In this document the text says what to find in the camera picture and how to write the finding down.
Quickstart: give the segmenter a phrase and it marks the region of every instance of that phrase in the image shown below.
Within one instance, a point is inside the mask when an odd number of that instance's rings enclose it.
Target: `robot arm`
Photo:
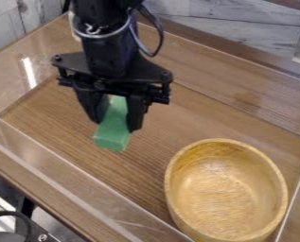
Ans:
[[[144,0],[72,0],[72,28],[80,37],[81,52],[53,57],[59,85],[75,90],[89,119],[101,123],[107,95],[127,100],[127,128],[141,128],[152,102],[168,104],[172,74],[140,54],[154,57],[163,42],[159,21],[143,6]],[[137,39],[135,11],[150,20],[159,33],[151,53]]]

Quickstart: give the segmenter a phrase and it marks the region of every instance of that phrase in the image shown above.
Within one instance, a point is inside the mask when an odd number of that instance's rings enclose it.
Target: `bowl rim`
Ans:
[[[170,192],[171,191],[172,168],[174,168],[174,166],[175,166],[175,164],[176,164],[176,162],[179,160],[179,157],[183,155],[183,153],[188,149],[191,149],[192,147],[196,147],[198,145],[207,144],[207,143],[227,143],[227,144],[232,144],[232,145],[243,147],[247,150],[250,150],[251,152],[254,152],[258,156],[262,157],[262,159],[267,163],[269,167],[271,168],[271,170],[275,173],[277,180],[281,183],[282,199],[281,199],[281,206],[279,206],[279,209],[278,209],[278,212],[277,212],[274,218],[271,219],[271,221],[258,231],[255,231],[253,233],[249,233],[249,234],[244,234],[244,235],[242,235],[242,236],[239,236],[238,238],[234,238],[234,239],[226,239],[223,237],[216,237],[214,235],[210,235],[207,233],[203,233],[203,232],[195,230],[190,226],[190,224],[182,219],[182,217],[180,217],[182,213],[179,213],[178,208],[172,205],[171,192]],[[235,140],[231,140],[231,139],[223,139],[223,138],[212,138],[212,139],[199,140],[199,141],[188,144],[187,146],[184,146],[174,154],[174,156],[171,158],[171,161],[170,161],[170,163],[167,165],[166,173],[164,173],[164,195],[166,195],[168,208],[171,209],[170,212],[176,215],[178,219],[186,224],[186,226],[192,231],[199,233],[202,236],[210,237],[210,238],[216,239],[216,240],[228,241],[228,242],[239,242],[239,241],[253,240],[255,238],[259,238],[259,237],[263,237],[263,236],[269,235],[274,231],[275,227],[278,226],[278,224],[279,224],[279,222],[281,222],[281,220],[282,220],[282,218],[285,216],[286,209],[287,209],[287,186],[286,186],[286,181],[285,181],[283,175],[282,175],[277,165],[273,163],[270,158],[257,148],[254,148],[253,146],[250,146],[250,145],[247,145],[247,144],[244,144],[244,143],[242,143],[239,141],[235,141]]]

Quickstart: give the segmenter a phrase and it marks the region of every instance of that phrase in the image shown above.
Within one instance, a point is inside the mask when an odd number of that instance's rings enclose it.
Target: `wooden bowl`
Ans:
[[[170,213],[194,241],[263,241],[287,208],[282,174],[261,151],[224,139],[172,157],[164,177]]]

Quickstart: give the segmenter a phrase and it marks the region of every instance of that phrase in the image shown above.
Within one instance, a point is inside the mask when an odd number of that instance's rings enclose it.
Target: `green object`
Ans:
[[[112,96],[109,106],[104,114],[104,120],[93,134],[93,142],[97,147],[103,147],[113,151],[125,150],[129,136],[125,115],[125,99],[120,96]]]

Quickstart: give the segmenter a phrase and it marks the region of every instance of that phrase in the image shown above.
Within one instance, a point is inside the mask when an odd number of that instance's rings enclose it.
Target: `black mount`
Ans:
[[[55,55],[52,64],[59,72],[59,85],[73,89],[88,118],[97,124],[103,121],[108,107],[107,95],[119,95],[127,99],[129,132],[141,128],[151,103],[170,103],[172,74],[147,61],[140,53],[132,57],[127,72],[120,78],[93,74],[81,52]]]

